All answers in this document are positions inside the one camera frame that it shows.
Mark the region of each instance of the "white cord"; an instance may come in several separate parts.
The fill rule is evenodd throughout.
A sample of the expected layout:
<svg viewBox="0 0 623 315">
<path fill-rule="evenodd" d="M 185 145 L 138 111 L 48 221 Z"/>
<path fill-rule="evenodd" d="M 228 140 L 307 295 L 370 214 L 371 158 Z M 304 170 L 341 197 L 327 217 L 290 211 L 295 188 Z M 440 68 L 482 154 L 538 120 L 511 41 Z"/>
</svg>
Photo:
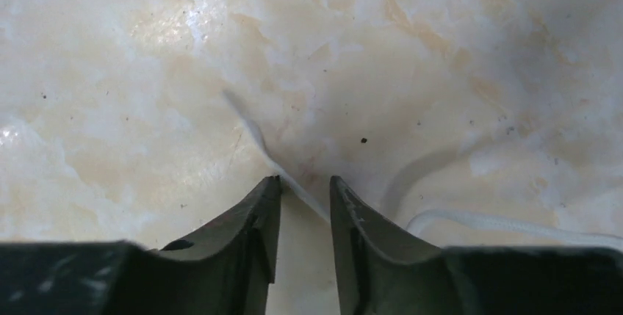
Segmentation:
<svg viewBox="0 0 623 315">
<path fill-rule="evenodd" d="M 274 169 L 290 186 L 290 189 L 318 216 L 330 223 L 328 211 L 320 204 L 318 199 L 309 194 L 286 170 L 280 166 L 268 153 L 264 136 L 257 123 L 242 113 L 242 109 L 237 106 L 234 96 L 231 93 L 223 92 L 227 104 L 234 110 L 242 121 L 243 126 L 253 138 L 257 148 L 269 167 Z M 490 214 L 477 214 L 475 212 L 459 211 L 452 209 L 432 209 L 416 215 L 409 221 L 407 231 L 414 236 L 419 236 L 424 228 L 434 220 L 451 220 L 466 227 L 482 231 L 508 231 L 542 236 L 545 238 L 556 239 L 571 245 L 590 245 L 600 247 L 611 247 L 623 250 L 623 238 L 609 234 L 571 232 L 562 229 L 538 225 L 536 223 L 514 220 L 512 218 L 494 216 Z"/>
<path fill-rule="evenodd" d="M 611 247 L 617 250 L 623 250 L 623 238 L 619 236 L 600 233 L 571 232 L 507 217 L 452 209 L 432 209 L 424 211 L 409 221 L 407 231 L 414 236 L 418 236 L 428 224 L 439 219 L 451 220 L 466 227 L 481 231 L 526 233 L 533 236 L 556 239 L 571 245 Z"/>
<path fill-rule="evenodd" d="M 242 113 L 242 109 L 237 106 L 234 96 L 231 93 L 224 91 L 223 97 L 242 121 L 242 125 L 251 135 L 251 138 L 253 138 L 253 142 L 255 142 L 255 145 L 259 148 L 259 151 L 262 153 L 262 156 L 264 157 L 266 163 L 268 163 L 268 166 L 274 169 L 288 183 L 290 189 L 292 189 L 296 196 L 298 196 L 307 206 L 314 210 L 318 216 L 320 216 L 327 223 L 331 223 L 328 211 L 325 210 L 320 202 L 309 194 L 307 190 L 305 190 L 303 186 L 301 186 L 288 172 L 286 172 L 282 166 L 270 157 L 268 149 L 266 149 L 266 143 L 264 142 L 264 135 L 262 135 L 262 131 L 257 123 Z"/>
</svg>

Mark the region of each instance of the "marble surface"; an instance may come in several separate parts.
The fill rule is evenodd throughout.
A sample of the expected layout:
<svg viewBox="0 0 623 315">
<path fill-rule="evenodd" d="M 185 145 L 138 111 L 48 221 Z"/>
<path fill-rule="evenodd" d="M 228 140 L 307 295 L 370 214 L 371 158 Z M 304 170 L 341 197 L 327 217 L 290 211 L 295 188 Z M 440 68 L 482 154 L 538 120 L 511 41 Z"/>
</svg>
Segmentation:
<svg viewBox="0 0 623 315">
<path fill-rule="evenodd" d="M 225 88 L 324 203 L 337 174 L 402 226 L 621 234 L 623 0 L 0 2 L 4 240 L 161 247 L 225 211 L 271 174 Z M 337 314 L 329 228 L 292 196 L 279 248 L 268 313 Z"/>
</svg>

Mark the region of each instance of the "dark spot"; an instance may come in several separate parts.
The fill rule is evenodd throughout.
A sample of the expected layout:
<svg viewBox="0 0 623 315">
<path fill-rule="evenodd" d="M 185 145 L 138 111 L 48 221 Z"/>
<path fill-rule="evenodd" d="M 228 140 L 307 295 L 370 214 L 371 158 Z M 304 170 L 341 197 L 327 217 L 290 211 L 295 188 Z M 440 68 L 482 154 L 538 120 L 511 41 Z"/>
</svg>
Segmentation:
<svg viewBox="0 0 623 315">
<path fill-rule="evenodd" d="M 183 239 L 178 239 L 178 240 L 174 240 L 171 243 L 167 244 L 167 246 L 162 248 L 162 250 L 163 251 L 167 251 L 167 250 L 183 250 L 183 249 L 188 249 L 189 247 L 192 247 L 193 245 L 195 245 L 195 243 L 189 242 L 189 241 L 183 240 Z"/>
</svg>

